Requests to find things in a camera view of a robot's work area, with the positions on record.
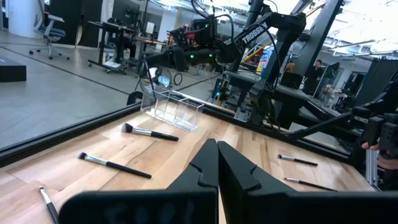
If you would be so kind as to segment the clear acrylic organizer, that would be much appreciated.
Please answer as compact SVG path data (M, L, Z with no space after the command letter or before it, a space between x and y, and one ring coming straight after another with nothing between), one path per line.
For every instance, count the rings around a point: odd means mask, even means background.
M186 131L198 127L204 104L180 92L147 85L143 90L141 111Z

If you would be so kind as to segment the large powder makeup brush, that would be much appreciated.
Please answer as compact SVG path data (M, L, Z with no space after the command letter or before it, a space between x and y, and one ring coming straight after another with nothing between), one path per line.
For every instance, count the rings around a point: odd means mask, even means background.
M135 128L134 126L131 126L128 123L124 123L123 124L122 131L125 132L125 133L148 135L148 136L151 136L151 137L165 139L165 140L169 140L169 141L178 141L179 140L179 137L172 136L172 135L169 135L169 134L159 133L159 132L156 132L156 131L151 131L151 130L148 130L148 129Z

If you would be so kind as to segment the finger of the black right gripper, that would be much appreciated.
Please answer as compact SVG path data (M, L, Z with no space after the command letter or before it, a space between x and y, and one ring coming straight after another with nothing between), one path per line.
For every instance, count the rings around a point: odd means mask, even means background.
M166 47L163 52L146 56L147 62L184 62L184 49L178 46Z
M162 57L149 57L146 59L147 65L149 68L152 67L166 67L172 68L176 71L187 71L188 65L184 60L176 61L174 59L170 60L169 58Z

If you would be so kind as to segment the blue white wipes tub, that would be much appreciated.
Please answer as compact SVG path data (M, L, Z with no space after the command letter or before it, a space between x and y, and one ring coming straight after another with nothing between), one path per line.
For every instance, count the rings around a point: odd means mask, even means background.
M256 73L262 77L263 76L263 70L267 67L267 64L269 62L269 59L271 58L271 55L274 51L274 47L266 47L262 51L261 58L259 60L258 66L256 68Z

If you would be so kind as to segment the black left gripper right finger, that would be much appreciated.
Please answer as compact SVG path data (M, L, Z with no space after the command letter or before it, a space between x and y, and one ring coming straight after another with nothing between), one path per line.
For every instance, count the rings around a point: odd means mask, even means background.
M228 224L398 224L398 192L299 192L218 142Z

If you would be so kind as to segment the medium dark-bristle makeup brush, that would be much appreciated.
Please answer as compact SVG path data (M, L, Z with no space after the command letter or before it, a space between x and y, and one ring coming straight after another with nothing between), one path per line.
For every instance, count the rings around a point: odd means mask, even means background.
M90 156L90 155L88 155L85 152L79 153L77 158L85 160L85 161L94 162L94 163L97 163L97 164L102 164L104 166L107 166L107 167L110 167L110 168L113 168L113 169L117 169L117 170L120 170L120 171L123 171L123 172L127 172L127 173L130 173L130 174L138 175L140 177L144 177L144 178L147 178L147 179L151 179L152 178L152 176L150 174L147 174L145 172L141 172L139 170L135 170L135 169L132 169L132 168L129 168L129 167L126 167L126 166L122 166L120 164L117 164L117 163L114 163L114 162L111 162L111 161L100 159L98 157Z

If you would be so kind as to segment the black rolling desk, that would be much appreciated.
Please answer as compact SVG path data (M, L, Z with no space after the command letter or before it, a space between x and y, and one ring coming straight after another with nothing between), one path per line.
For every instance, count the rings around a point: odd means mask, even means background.
M88 21L88 23L102 30L98 60L88 60L89 67L96 65L105 69L106 73L117 72L122 75L126 75L126 70L129 65L138 66L138 60L124 58L124 44L126 42L135 44L139 41L139 36L136 35L136 31L134 29L109 22ZM107 63L108 60L104 54L106 44L114 46L115 50L113 61L110 63Z

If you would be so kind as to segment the person's forearm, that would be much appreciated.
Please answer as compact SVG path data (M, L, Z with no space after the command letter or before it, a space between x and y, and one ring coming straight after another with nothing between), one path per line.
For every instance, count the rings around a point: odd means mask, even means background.
M378 155L378 166L383 169L398 170L398 159L385 159Z

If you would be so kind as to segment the black rig frame post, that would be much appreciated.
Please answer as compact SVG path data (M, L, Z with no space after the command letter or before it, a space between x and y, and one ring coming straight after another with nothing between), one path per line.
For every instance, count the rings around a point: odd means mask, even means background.
M344 0L328 0L310 28L309 39L298 52L294 72L305 76L315 63L322 45Z

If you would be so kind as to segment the thin black makeup brush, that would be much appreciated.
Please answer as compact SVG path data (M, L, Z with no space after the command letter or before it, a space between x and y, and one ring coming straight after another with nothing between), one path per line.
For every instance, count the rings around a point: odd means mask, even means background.
M297 159L297 158L293 158L293 157L289 157L289 156L285 156L285 155L282 155L282 154L278 154L277 157L279 159L284 159L284 160L287 160L287 161L298 162L298 163L301 163L301 164L306 164L306 165L315 166L315 167L318 166L317 163L310 162L310 161L305 161L305 160L301 160L301 159Z
M47 194L47 192L45 191L43 186L39 187L39 191L43 197L43 200L47 206L47 210L49 211L49 214L53 220L54 224L59 224L59 220L58 220L58 212L54 206L54 204L52 203L49 195Z
M287 178L287 177L284 177L284 180L289 181L289 182L295 182L297 184L306 185L306 186L309 186L309 187L314 187L316 189L327 190L327 191L331 191L331 192L337 192L337 190L335 190L335 189L331 189L331 188L324 187L324 186L321 186L321 185L309 183L309 182L306 182L306 181L303 181L303 180Z

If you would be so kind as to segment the white round column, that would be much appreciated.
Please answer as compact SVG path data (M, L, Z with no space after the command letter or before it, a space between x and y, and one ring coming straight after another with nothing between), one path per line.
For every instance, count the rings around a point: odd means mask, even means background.
M34 31L40 18L40 6L44 0L6 0L6 14L8 15L8 30L11 34L31 39L42 36Z

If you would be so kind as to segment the silver aluminium post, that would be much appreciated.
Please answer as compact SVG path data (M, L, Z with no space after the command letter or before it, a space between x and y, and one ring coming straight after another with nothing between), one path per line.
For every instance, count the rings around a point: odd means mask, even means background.
M367 150L366 152L366 180L373 187L378 186L377 155L377 151Z

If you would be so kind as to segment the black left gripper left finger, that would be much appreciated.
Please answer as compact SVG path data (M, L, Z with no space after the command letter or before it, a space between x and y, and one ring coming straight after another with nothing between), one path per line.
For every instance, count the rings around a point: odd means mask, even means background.
M60 224L217 224L218 145L208 139L162 190L91 191L68 199Z

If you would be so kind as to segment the black aluminium table frame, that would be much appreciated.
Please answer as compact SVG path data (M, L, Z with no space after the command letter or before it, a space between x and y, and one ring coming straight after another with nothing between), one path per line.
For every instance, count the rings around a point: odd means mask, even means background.
M96 128L100 128L113 121L120 120L124 117L129 116L130 114L137 113L138 111L140 111L140 107L140 103L134 103L133 105L129 105L120 110L97 116L95 118L91 118L86 121L67 126L66 128L58 129L56 131L37 136L35 138L30 138L26 141L13 144L8 147L0 148L0 167L7 166L21 159L32 156L38 152L44 151L52 146L56 146L57 144L78 137ZM243 123L234 119L227 112L215 108L214 106L205 106L203 112L212 117L219 118L223 121L227 121L231 124L238 125L242 128L249 129L256 133L272 137L293 146L315 152L322 156L336 159L340 162L345 162L349 165L354 166L357 169L362 168L366 160L366 151L364 149L361 149L360 147L356 148L353 152L351 152L351 154L345 154L330 147L321 146L321 144L308 139L302 138L298 140L292 140L287 136L284 136L283 134L277 134L275 131L268 131L264 128L256 127L252 124Z

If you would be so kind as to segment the black floor box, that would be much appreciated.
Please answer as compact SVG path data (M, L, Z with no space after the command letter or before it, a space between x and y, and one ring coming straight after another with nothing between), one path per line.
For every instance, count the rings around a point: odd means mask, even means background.
M0 55L0 83L25 82L26 66Z

